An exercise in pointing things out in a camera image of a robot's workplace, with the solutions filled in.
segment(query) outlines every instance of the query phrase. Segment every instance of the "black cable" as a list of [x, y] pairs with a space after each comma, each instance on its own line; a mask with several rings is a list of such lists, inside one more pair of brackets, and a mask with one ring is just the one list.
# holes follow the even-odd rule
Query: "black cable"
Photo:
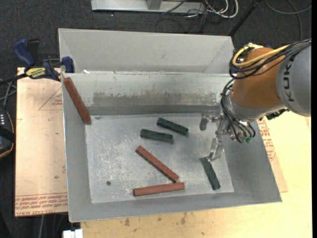
[[[269, 58], [265, 59], [265, 61], [261, 62], [260, 64], [254, 66], [255, 64], [259, 63], [259, 61], [255, 61], [253, 64], [245, 67], [245, 68], [239, 68], [233, 65], [233, 58], [230, 60], [230, 69], [229, 69], [229, 74], [232, 78], [234, 79], [243, 79], [243, 78], [247, 78], [250, 76], [256, 76], [256, 75], [261, 75], [261, 73], [256, 74], [264, 65], [268, 64], [271, 61], [276, 60], [277, 58], [281, 57], [281, 56], [285, 56], [283, 58], [283, 60], [285, 60], [286, 58], [290, 57], [290, 56], [295, 56], [296, 54], [298, 54], [298, 52], [300, 52], [301, 50], [303, 50], [304, 48], [308, 47], [309, 45], [311, 45], [311, 39], [307, 39], [307, 40], [303, 40], [303, 41], [296, 41], [293, 42], [291, 44], [289, 44], [288, 47], [286, 47], [285, 49], [281, 50], [280, 52], [270, 56]], [[236, 73], [242, 72], [244, 73], [244, 76], [237, 76], [235, 75]]]
[[312, 5], [309, 5], [308, 7], [306, 7], [305, 9], [302, 10], [296, 10], [294, 12], [286, 12], [286, 11], [281, 11], [281, 10], [277, 10], [275, 8], [273, 8], [271, 5], [268, 4], [267, 0], [265, 0], [266, 5], [272, 9], [273, 11], [277, 12], [277, 13], [281, 13], [281, 14], [286, 14], [286, 15], [292, 15], [292, 14], [298, 14], [298, 13], [302, 13], [306, 10], [309, 10], [310, 8], [312, 8]]
[[58, 222], [58, 225], [57, 225], [57, 227], [56, 227], [56, 229], [55, 229], [55, 232], [54, 232], [54, 237], [57, 235], [57, 233], [58, 233], [58, 231], [59, 231], [59, 227], [60, 227], [60, 224], [61, 224], [61, 222], [62, 222], [64, 216], [65, 216], [65, 215], [62, 214], [62, 216], [61, 216], [61, 218], [60, 218], [60, 220], [59, 220], [59, 222]]
[[174, 19], [174, 18], [161, 18], [161, 19], [159, 19], [159, 20], [155, 23], [155, 28], [157, 28], [158, 24], [161, 23], [161, 22], [164, 21], [164, 20], [170, 20], [170, 21], [173, 21], [173, 22], [177, 23], [177, 24], [183, 29], [183, 31], [184, 31], [183, 33], [184, 33], [184, 34], [187, 34], [187, 33], [188, 33], [188, 30], [183, 26], [183, 24], [180, 23], [179, 21], [177, 21], [177, 20]]
[[183, 0], [182, 2], [180, 2], [180, 3], [179, 3], [177, 6], [175, 6], [174, 8], [172, 8], [172, 9], [166, 11], [166, 12], [163, 12], [162, 15], [168, 14], [168, 13], [170, 13], [170, 12], [176, 10], [176, 9], [179, 8], [183, 3], [187, 2], [187, 1], [188, 1], [188, 0]]
[[40, 226], [40, 232], [39, 232], [39, 238], [42, 237], [43, 224], [44, 224], [44, 215], [42, 215], [41, 226]]
[[303, 38], [303, 30], [302, 30], [303, 26], [302, 26], [302, 20], [301, 20], [301, 17], [300, 17], [300, 15], [299, 15], [299, 13], [304, 12], [304, 11], [306, 11], [306, 10], [312, 8], [312, 5], [308, 6], [308, 7], [305, 8], [305, 9], [297, 10], [297, 8], [296, 8], [295, 5], [291, 2], [291, 0], [287, 0], [287, 1], [288, 1], [288, 2], [291, 4], [291, 6], [294, 8], [294, 10], [295, 10], [294, 12], [279, 11], [279, 10], [273, 8], [272, 6], [270, 6], [270, 5], [268, 4], [267, 0], [265, 0], [265, 3], [266, 3], [266, 5], [267, 5], [270, 9], [272, 9], [273, 11], [275, 11], [275, 12], [277, 12], [277, 13], [286, 14], [286, 15], [293, 15], [293, 14], [296, 14], [296, 15], [297, 15], [297, 18], [298, 18], [298, 21], [299, 21], [300, 40], [301, 40], [301, 39]]

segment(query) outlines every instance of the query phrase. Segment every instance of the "green block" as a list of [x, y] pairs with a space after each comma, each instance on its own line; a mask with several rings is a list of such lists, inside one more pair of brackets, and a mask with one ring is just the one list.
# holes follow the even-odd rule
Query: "green block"
[[184, 127], [182, 125], [176, 124], [176, 123], [174, 123], [172, 121], [165, 120], [163, 118], [159, 118], [158, 119], [157, 125], [161, 126], [163, 128], [175, 131], [175, 132], [177, 132], [179, 134], [182, 134], [184, 136], [186, 136], [188, 134], [188, 128], [186, 128], [186, 127]]
[[141, 130], [140, 137], [174, 143], [173, 135], [147, 129]]

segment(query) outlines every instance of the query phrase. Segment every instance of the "wire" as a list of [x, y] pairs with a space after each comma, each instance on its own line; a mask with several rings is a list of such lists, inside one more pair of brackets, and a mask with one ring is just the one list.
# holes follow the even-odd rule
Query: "wire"
[[[243, 79], [249, 76], [261, 75], [264, 72], [267, 72], [269, 69], [271, 69], [275, 65], [277, 65], [282, 60], [296, 56], [301, 50], [310, 46], [311, 44], [312, 44], [311, 39], [292, 42], [288, 45], [282, 46], [278, 49], [272, 50], [270, 52], [267, 52], [266, 54], [258, 56], [252, 60], [239, 63], [238, 62], [239, 57], [243, 54], [243, 52], [246, 52], [246, 51], [249, 52], [252, 49], [258, 47], [257, 45], [253, 45], [253, 44], [245, 45], [241, 49], [234, 52], [233, 58], [230, 60], [229, 74], [234, 79]], [[264, 65], [272, 61], [275, 61], [278, 58], [281, 58], [281, 61], [278, 60], [275, 65], [270, 66], [270, 68], [266, 69], [265, 71], [262, 71], [261, 73], [257, 73]], [[243, 73], [243, 76], [241, 75], [238, 76], [237, 73], [239, 72]]]
[[13, 82], [8, 82], [7, 85], [8, 85], [8, 87], [7, 87], [7, 89], [6, 89], [5, 96], [3, 96], [3, 97], [0, 98], [0, 101], [4, 101], [4, 102], [3, 102], [3, 105], [2, 105], [3, 108], [6, 107], [8, 98], [9, 98], [10, 96], [12, 96], [13, 94], [16, 93], [16, 90], [13, 90], [13, 91], [10, 92], [11, 88], [16, 89], [16, 86], [13, 85]]
[[307, 8], [305, 9], [302, 9], [302, 10], [297, 10], [297, 8], [295, 7], [295, 5], [291, 2], [291, 0], [287, 0], [291, 6], [294, 8], [294, 12], [284, 12], [284, 11], [280, 11], [280, 10], [277, 10], [275, 8], [273, 8], [271, 5], [268, 4], [267, 0], [264, 0], [266, 5], [272, 9], [273, 11], [277, 12], [277, 13], [280, 13], [280, 14], [286, 14], [286, 15], [293, 15], [293, 14], [296, 14], [297, 15], [297, 18], [298, 18], [298, 21], [299, 21], [299, 29], [300, 29], [300, 40], [303, 38], [303, 26], [302, 26], [302, 20], [301, 20], [301, 17], [299, 15], [299, 13], [301, 12], [304, 12], [310, 8], [312, 8], [312, 5], [308, 6]]
[[172, 8], [172, 9], [166, 11], [166, 12], [163, 12], [162, 15], [163, 15], [163, 14], [168, 14], [168, 13], [170, 13], [170, 12], [176, 10], [177, 8], [179, 8], [179, 7], [180, 7], [183, 3], [185, 3], [186, 1], [188, 1], [188, 0], [183, 0], [181, 3], [179, 3], [179, 4], [178, 4], [177, 6], [175, 6], [174, 8]]
[[234, 117], [230, 111], [228, 110], [226, 104], [225, 104], [225, 98], [227, 96], [227, 92], [231, 89], [232, 85], [231, 84], [233, 82], [234, 79], [231, 79], [227, 84], [226, 86], [224, 87], [223, 91], [222, 91], [222, 94], [221, 94], [221, 100], [220, 100], [220, 104], [221, 104], [221, 107], [222, 107], [222, 111], [223, 111], [223, 114], [228, 118], [229, 120], [229, 123], [230, 123], [230, 126], [233, 130], [233, 133], [237, 139], [237, 141], [239, 143], [242, 143], [237, 131], [236, 131], [236, 128], [237, 127], [243, 134], [244, 134], [244, 141], [249, 141], [251, 140], [253, 137], [255, 137], [255, 130], [253, 129], [252, 126], [250, 126], [250, 124], [248, 123], [248, 126], [245, 126], [241, 121], [238, 121], [236, 119], [236, 117]]
[[43, 232], [43, 223], [44, 223], [44, 215], [42, 215], [42, 221], [41, 221], [41, 226], [40, 226], [39, 238], [41, 238], [41, 237], [42, 237], [42, 232]]
[[58, 231], [59, 231], [59, 227], [60, 227], [60, 224], [61, 224], [61, 222], [62, 222], [64, 216], [65, 216], [65, 215], [62, 214], [62, 216], [61, 216], [61, 218], [60, 218], [60, 220], [59, 220], [59, 222], [58, 222], [58, 225], [57, 225], [56, 230], [55, 230], [55, 233], [54, 233], [54, 237], [57, 235], [57, 233], [58, 233]]
[[267, 0], [264, 0], [264, 1], [265, 1], [266, 5], [267, 5], [270, 9], [274, 10], [275, 12], [278, 12], [278, 13], [281, 13], [281, 14], [286, 14], [286, 15], [292, 15], [292, 14], [302, 13], [302, 12], [304, 12], [304, 11], [309, 10], [310, 8], [312, 8], [312, 5], [309, 5], [307, 8], [302, 9], [302, 10], [296, 10], [296, 11], [294, 11], [294, 12], [286, 12], [286, 11], [277, 10], [277, 9], [273, 8], [271, 5], [269, 5], [268, 2], [267, 2]]
[[10, 82], [10, 83], [9, 83], [9, 86], [8, 86], [7, 89], [6, 89], [6, 94], [5, 94], [4, 101], [3, 101], [3, 107], [4, 107], [4, 108], [5, 108], [5, 106], [6, 106], [6, 102], [7, 102], [8, 97], [9, 97], [9, 92], [10, 92], [12, 83], [13, 83], [13, 82]]
[[210, 12], [210, 13], [214, 13], [214, 14], [216, 14], [216, 15], [219, 15], [220, 17], [222, 17], [222, 18], [233, 18], [233, 17], [235, 17], [237, 14], [238, 14], [238, 12], [239, 12], [239, 4], [238, 4], [238, 0], [234, 0], [234, 7], [235, 7], [235, 12], [233, 13], [233, 15], [223, 15], [223, 13], [225, 13], [227, 10], [228, 10], [228, 0], [225, 0], [226, 1], [226, 4], [227, 4], [227, 7], [226, 7], [226, 9], [224, 9], [224, 10], [219, 10], [219, 11], [217, 11], [217, 10], [215, 10], [212, 6], [209, 6], [209, 8], [206, 10], [207, 12]]

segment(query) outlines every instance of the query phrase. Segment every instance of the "dark spot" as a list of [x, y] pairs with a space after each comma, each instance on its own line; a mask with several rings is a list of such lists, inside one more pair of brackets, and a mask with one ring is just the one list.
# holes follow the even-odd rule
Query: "dark spot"
[[127, 226], [127, 227], [129, 227], [129, 226], [130, 226], [130, 220], [129, 220], [129, 219], [126, 219], [126, 220], [124, 221], [124, 225]]
[[182, 225], [184, 225], [185, 223], [186, 223], [186, 220], [185, 220], [185, 218], [186, 218], [186, 212], [184, 212], [184, 217], [181, 219], [181, 221], [180, 221], [180, 224], [182, 224]]

